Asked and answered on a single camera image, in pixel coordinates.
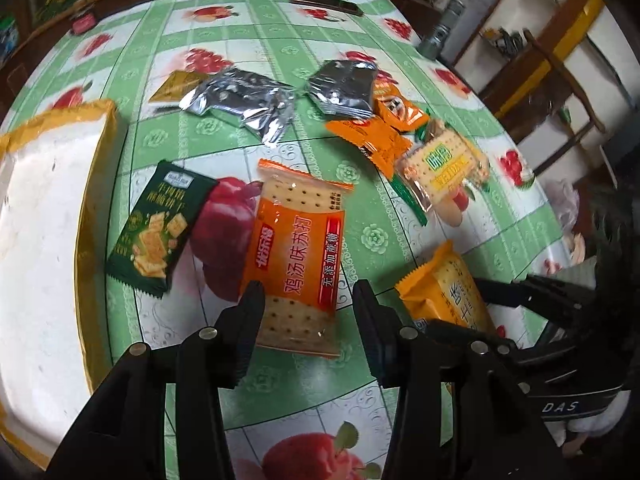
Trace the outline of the white gloved right hand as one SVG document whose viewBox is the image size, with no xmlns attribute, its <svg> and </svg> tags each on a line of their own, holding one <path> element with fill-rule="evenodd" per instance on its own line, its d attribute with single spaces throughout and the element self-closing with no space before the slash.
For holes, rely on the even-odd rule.
<svg viewBox="0 0 640 480">
<path fill-rule="evenodd" d="M 627 411 L 630 390 L 616 394 L 608 408 L 599 415 L 570 420 L 546 422 L 546 427 L 565 458 L 580 454 L 580 448 L 589 438 L 602 437 L 610 432 Z"/>
</svg>

